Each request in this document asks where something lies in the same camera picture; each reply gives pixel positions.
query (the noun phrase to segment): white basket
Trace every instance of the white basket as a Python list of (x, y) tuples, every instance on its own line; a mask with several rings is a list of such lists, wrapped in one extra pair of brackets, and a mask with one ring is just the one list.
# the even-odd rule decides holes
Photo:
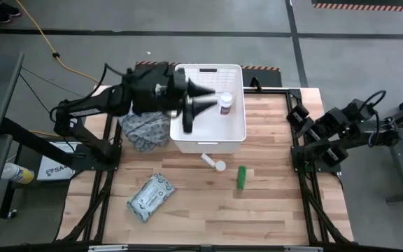
[[(179, 64), (176, 69), (179, 68), (184, 68), (186, 75), (197, 85), (215, 88), (218, 92), (230, 91), (234, 96), (234, 103), (228, 115), (221, 115), (217, 106), (200, 113), (194, 119), (191, 134), (183, 132), (182, 115), (172, 119), (171, 139), (182, 153), (227, 154), (238, 151), (246, 138), (242, 68), (229, 64)], [(212, 74), (200, 73), (200, 69), (217, 69), (218, 73), (234, 72), (234, 81), (224, 81), (221, 78), (211, 82), (209, 80)]]

